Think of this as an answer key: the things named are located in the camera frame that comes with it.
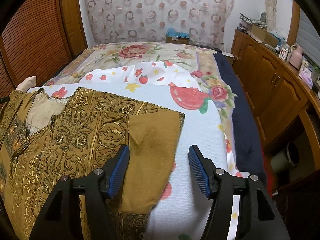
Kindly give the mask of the white strawberry print blanket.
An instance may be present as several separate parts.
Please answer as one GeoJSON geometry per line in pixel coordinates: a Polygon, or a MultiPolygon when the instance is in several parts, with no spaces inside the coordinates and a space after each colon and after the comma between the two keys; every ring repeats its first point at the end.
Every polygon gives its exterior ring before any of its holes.
{"type": "Polygon", "coordinates": [[[191,174],[188,149],[196,144],[206,158],[228,173],[247,177],[235,164],[233,146],[225,132],[217,107],[197,88],[135,83],[64,83],[46,86],[55,98],[68,98],[76,89],[107,92],[153,103],[184,114],[184,123],[175,153],[175,164],[168,186],[152,208],[143,239],[199,239],[209,216],[211,201],[206,200],[191,174]]]}

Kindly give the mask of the pink circle pattern curtain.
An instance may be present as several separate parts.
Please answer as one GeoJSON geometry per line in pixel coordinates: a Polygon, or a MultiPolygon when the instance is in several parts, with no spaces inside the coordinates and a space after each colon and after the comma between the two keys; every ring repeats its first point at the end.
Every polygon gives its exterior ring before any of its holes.
{"type": "Polygon", "coordinates": [[[184,34],[190,44],[224,44],[227,18],[235,0],[85,0],[97,44],[164,41],[169,30],[184,34]]]}

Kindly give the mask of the brown gold patterned garment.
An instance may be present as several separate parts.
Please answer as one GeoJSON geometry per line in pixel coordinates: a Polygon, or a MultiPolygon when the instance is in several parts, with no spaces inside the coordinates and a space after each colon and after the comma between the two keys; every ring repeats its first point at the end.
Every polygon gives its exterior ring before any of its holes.
{"type": "Polygon", "coordinates": [[[78,88],[65,99],[15,90],[1,106],[1,198],[14,232],[28,239],[54,185],[80,178],[130,149],[110,201],[119,239],[143,239],[175,164],[184,114],[153,103],[78,88]]]}

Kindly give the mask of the cardboard box on sideboard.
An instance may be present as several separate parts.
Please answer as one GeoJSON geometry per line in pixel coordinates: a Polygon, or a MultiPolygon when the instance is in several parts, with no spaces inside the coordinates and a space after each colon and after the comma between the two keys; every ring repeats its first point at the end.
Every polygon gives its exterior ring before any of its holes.
{"type": "Polygon", "coordinates": [[[256,25],[252,25],[251,31],[249,31],[248,33],[257,42],[268,44],[273,48],[276,48],[279,42],[279,40],[276,37],[274,37],[271,33],[257,27],[256,25]]]}

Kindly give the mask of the beige tied side curtain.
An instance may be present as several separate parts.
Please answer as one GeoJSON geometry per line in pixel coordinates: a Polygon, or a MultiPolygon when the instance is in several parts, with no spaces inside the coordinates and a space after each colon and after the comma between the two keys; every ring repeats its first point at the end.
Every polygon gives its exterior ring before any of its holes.
{"type": "Polygon", "coordinates": [[[265,0],[267,30],[276,28],[277,0],[265,0]]]}

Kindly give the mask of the pink thermos jug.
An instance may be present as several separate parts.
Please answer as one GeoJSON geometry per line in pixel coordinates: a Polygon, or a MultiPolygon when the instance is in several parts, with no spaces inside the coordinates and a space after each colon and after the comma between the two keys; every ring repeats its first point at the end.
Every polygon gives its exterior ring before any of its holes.
{"type": "Polygon", "coordinates": [[[303,59],[303,49],[299,45],[292,45],[290,47],[290,59],[289,63],[296,68],[296,70],[299,70],[302,64],[303,59]]]}

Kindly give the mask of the beige pillow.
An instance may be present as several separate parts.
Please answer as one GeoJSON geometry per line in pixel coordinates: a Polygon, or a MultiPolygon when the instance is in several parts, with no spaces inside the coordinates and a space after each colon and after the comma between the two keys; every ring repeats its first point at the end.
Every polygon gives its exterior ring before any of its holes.
{"type": "Polygon", "coordinates": [[[30,88],[36,86],[36,76],[26,77],[17,87],[16,90],[26,93],[30,88]]]}

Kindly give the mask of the stack of folded papers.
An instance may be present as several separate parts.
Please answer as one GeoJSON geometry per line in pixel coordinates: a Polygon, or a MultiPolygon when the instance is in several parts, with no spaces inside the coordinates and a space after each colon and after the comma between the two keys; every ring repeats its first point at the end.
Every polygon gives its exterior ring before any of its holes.
{"type": "Polygon", "coordinates": [[[260,20],[256,20],[250,17],[247,17],[246,15],[244,15],[242,12],[240,13],[240,19],[245,22],[247,25],[255,25],[260,29],[264,29],[267,30],[267,24],[264,21],[260,21],[260,20]]]}

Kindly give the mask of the floral bedspread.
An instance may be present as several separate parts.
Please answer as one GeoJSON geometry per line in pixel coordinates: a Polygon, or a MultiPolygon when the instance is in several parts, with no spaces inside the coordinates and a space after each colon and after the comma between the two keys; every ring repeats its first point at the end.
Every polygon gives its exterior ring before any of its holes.
{"type": "Polygon", "coordinates": [[[119,42],[91,46],[47,85],[81,81],[197,88],[215,103],[223,130],[234,145],[232,113],[236,94],[222,79],[213,49],[159,42],[119,42]]]}

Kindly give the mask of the grey window blind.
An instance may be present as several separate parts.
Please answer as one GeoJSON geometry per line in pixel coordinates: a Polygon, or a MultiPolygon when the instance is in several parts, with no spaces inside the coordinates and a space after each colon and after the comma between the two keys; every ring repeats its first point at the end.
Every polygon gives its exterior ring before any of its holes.
{"type": "Polygon", "coordinates": [[[319,34],[302,9],[300,9],[296,43],[303,48],[303,53],[319,66],[319,34]]]}

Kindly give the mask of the cardboard box with blue cloth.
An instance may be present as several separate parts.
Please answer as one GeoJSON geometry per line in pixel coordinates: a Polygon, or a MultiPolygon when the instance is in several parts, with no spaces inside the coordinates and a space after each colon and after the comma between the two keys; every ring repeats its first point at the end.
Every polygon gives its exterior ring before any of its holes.
{"type": "Polygon", "coordinates": [[[188,33],[179,32],[174,28],[168,28],[165,34],[166,43],[189,44],[189,40],[188,33]]]}

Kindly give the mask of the wooden sideboard cabinet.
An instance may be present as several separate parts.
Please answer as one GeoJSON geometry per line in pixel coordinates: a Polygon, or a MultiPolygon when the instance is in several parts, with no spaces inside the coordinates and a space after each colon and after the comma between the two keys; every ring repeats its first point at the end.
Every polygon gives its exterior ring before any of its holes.
{"type": "Polygon", "coordinates": [[[235,31],[233,69],[253,112],[263,147],[270,146],[299,118],[319,170],[319,100],[298,72],[275,53],[250,37],[235,31]]]}

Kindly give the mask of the navy blue bed sheet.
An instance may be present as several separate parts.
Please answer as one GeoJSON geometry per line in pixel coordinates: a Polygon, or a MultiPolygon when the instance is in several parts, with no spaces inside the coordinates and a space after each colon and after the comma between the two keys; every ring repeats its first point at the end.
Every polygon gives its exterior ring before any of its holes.
{"type": "Polygon", "coordinates": [[[241,172],[256,174],[266,186],[267,175],[264,170],[259,133],[245,92],[226,57],[221,52],[215,54],[214,57],[222,80],[237,95],[235,109],[232,113],[236,166],[241,172]]]}

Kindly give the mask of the brown louvered wardrobe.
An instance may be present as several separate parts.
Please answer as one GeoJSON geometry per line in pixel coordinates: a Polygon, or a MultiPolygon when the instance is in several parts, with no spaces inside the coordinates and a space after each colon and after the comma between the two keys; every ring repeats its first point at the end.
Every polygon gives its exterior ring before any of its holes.
{"type": "Polygon", "coordinates": [[[86,48],[79,0],[26,0],[1,34],[1,97],[30,76],[52,85],[86,48]]]}

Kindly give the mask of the purple tissue pack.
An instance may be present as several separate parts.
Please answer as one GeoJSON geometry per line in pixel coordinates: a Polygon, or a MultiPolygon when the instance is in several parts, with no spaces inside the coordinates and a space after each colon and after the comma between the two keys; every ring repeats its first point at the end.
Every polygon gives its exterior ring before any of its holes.
{"type": "Polygon", "coordinates": [[[311,89],[313,87],[313,81],[311,77],[311,70],[308,66],[301,66],[298,76],[303,82],[311,89]]]}

